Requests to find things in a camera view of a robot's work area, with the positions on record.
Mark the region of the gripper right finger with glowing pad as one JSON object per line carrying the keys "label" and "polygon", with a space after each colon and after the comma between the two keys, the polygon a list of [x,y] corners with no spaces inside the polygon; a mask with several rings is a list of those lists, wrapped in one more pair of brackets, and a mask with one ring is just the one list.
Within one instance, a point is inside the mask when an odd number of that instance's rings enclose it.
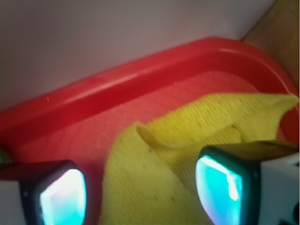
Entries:
{"label": "gripper right finger with glowing pad", "polygon": [[195,165],[201,205],[214,225],[297,225],[299,165],[292,142],[208,145]]}

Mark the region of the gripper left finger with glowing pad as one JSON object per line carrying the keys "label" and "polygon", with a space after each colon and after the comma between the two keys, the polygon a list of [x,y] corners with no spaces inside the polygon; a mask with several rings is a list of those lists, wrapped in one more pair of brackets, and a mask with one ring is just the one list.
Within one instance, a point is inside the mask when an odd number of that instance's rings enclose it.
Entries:
{"label": "gripper left finger with glowing pad", "polygon": [[73,161],[1,164],[2,225],[82,225],[86,208],[85,177]]}

